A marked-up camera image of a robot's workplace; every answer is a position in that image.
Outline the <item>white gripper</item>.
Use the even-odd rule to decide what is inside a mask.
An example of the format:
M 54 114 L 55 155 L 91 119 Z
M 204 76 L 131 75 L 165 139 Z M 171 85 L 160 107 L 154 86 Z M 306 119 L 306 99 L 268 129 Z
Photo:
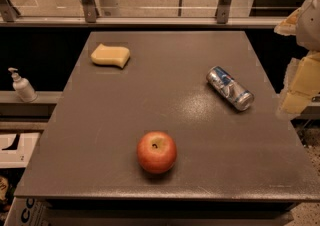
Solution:
M 302 59 L 291 59 L 279 95 L 276 115 L 280 119 L 294 119 L 320 93 L 320 52 L 316 52 L 320 51 L 320 0 L 305 0 L 274 32 L 296 35 L 297 44 L 310 50 Z

